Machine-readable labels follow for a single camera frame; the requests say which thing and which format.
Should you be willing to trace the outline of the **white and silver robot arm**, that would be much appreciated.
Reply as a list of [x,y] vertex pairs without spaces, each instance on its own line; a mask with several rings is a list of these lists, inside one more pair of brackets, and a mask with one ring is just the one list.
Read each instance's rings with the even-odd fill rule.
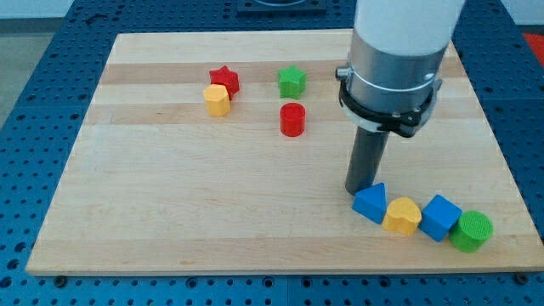
[[464,0],[359,0],[339,103],[370,133],[412,137],[429,119]]

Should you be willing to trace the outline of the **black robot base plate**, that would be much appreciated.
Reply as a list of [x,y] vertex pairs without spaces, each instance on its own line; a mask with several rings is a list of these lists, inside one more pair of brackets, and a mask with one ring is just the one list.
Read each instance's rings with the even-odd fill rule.
[[326,0],[236,0],[239,16],[257,14],[324,13]]

